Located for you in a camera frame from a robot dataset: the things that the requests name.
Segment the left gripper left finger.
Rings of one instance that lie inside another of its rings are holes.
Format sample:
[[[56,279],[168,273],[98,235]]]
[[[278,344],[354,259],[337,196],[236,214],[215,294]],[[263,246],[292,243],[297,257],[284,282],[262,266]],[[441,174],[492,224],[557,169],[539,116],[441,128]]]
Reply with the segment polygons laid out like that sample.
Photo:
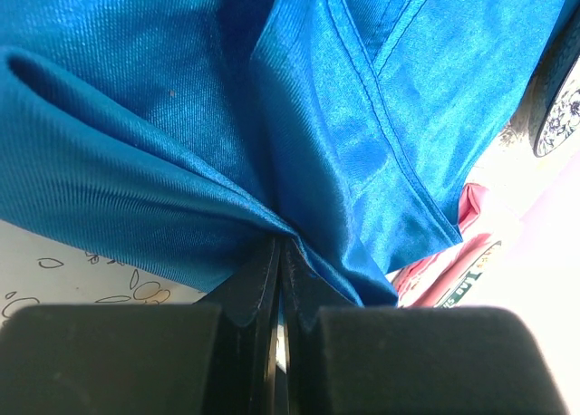
[[[270,414],[277,242],[194,304],[37,305],[1,332],[4,414]]]

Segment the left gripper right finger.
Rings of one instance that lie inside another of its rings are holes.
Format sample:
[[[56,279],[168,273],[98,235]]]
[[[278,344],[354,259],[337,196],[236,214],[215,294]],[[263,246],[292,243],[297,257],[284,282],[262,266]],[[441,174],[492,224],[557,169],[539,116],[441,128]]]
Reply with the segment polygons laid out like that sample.
[[[280,256],[293,414],[563,414],[537,343],[497,308],[359,307]]]

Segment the blue cloth napkin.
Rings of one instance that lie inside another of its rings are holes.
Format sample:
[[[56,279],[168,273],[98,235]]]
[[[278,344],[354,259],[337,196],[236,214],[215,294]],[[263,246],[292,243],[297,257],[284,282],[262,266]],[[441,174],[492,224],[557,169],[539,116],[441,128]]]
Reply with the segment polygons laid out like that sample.
[[[565,1],[1,0],[1,218],[203,291],[288,236],[394,305]]]

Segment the silver knife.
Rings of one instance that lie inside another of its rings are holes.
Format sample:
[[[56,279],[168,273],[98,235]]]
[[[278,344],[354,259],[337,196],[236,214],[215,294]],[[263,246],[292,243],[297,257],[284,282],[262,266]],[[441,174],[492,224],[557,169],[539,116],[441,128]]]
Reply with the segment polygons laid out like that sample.
[[[287,356],[286,356],[286,335],[285,327],[278,323],[271,330],[271,338],[268,346],[268,369],[280,371],[286,374]]]

